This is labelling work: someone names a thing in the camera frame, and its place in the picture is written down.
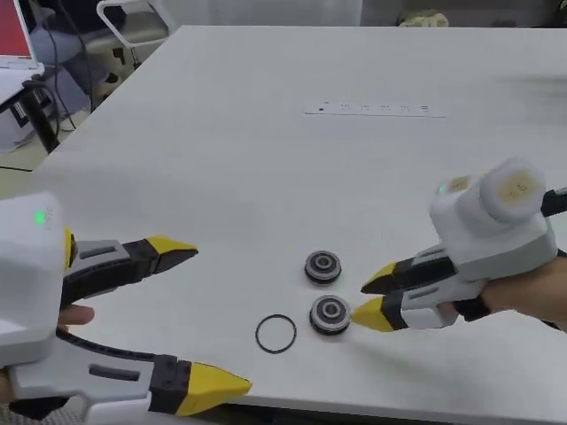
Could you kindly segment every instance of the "finger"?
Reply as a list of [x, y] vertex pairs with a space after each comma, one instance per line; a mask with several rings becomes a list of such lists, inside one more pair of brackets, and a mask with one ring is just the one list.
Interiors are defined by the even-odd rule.
[[84, 305], [71, 305], [59, 314], [60, 325], [86, 325], [95, 317], [95, 311]]
[[12, 386], [10, 385], [10, 380], [8, 379], [8, 374], [0, 370], [0, 404], [11, 403], [14, 399], [15, 397]]

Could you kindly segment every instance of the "red screen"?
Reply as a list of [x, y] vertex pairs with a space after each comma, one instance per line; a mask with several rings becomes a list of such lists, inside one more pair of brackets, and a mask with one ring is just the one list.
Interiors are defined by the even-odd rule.
[[2, 55], [31, 56], [14, 0], [0, 0], [0, 56]]

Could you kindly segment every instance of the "green indicator light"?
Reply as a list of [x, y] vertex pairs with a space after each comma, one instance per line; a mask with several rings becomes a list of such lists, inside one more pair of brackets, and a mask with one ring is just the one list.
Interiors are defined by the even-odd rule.
[[36, 211], [34, 214], [35, 224], [43, 224], [45, 222], [45, 214], [43, 211]]

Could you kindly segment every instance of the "computer monitor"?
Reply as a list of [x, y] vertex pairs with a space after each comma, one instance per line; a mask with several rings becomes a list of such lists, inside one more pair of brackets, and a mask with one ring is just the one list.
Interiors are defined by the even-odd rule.
[[37, 67], [19, 0], [0, 0], [0, 68]]

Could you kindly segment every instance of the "yellow tip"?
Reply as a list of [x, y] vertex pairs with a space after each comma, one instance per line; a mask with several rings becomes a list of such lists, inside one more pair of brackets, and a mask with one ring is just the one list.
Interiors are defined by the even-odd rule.
[[73, 255], [73, 234], [67, 226], [64, 227], [63, 237], [65, 238], [65, 262], [63, 263], [63, 270], [66, 271], [73, 262], [73, 259], [71, 258]]
[[150, 236], [145, 238], [159, 255], [171, 251], [196, 251], [197, 247], [188, 243], [177, 242], [167, 236]]
[[189, 416], [243, 396], [252, 383], [214, 366], [191, 363], [187, 397], [177, 409], [177, 416]]
[[364, 283], [364, 285], [362, 286], [363, 288], [367, 285], [370, 285], [373, 281], [375, 281], [376, 279], [379, 279], [381, 277], [384, 276], [389, 276], [393, 273], [393, 269], [396, 267], [396, 263], [390, 263], [387, 266], [382, 267], [380, 270], [378, 270], [376, 273], [374, 273], [374, 275], [368, 279], [368, 281], [366, 283]]
[[366, 328], [379, 330], [380, 332], [392, 332], [394, 329], [390, 322], [382, 314], [383, 297], [373, 298], [358, 307], [351, 314], [351, 320]]

